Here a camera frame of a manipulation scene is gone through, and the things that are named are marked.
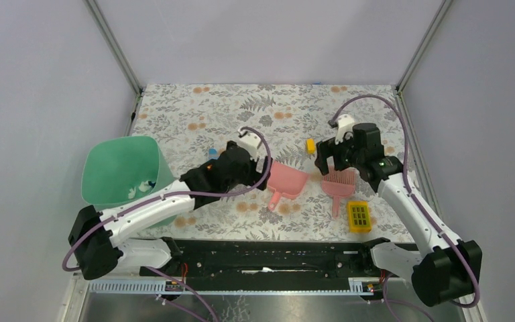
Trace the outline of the pink brush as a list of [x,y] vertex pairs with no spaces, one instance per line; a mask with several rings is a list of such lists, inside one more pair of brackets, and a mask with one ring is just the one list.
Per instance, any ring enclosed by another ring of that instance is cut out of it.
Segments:
[[333,219],[339,217],[341,200],[351,197],[355,193],[356,172],[354,170],[335,170],[329,166],[329,173],[323,176],[321,189],[332,198],[331,215]]

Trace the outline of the pink dustpan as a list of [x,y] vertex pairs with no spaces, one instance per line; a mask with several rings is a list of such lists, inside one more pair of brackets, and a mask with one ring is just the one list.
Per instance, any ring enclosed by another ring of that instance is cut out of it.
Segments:
[[274,161],[267,182],[267,188],[272,193],[268,209],[273,211],[281,198],[296,199],[303,191],[308,178],[308,173]]

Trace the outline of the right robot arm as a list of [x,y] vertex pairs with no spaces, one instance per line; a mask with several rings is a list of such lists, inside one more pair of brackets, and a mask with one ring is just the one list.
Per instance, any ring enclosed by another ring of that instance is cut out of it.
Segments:
[[480,299],[482,250],[477,242],[463,241],[425,203],[408,178],[403,163],[387,156],[380,130],[374,123],[339,128],[337,135],[317,143],[315,166],[321,174],[354,168],[362,180],[396,212],[415,241],[419,255],[390,242],[372,246],[357,261],[361,273],[375,276],[382,269],[411,283],[428,307],[473,295],[467,307]]

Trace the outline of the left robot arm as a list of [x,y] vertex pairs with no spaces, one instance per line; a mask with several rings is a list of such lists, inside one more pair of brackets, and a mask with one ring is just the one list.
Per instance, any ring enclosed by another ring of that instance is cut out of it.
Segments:
[[133,234],[175,215],[200,209],[222,198],[264,190],[270,177],[270,147],[257,135],[230,141],[214,160],[193,168],[168,186],[126,205],[82,208],[68,235],[70,249],[62,267],[95,280],[115,268],[157,268],[171,276],[181,258],[163,239],[134,239]]

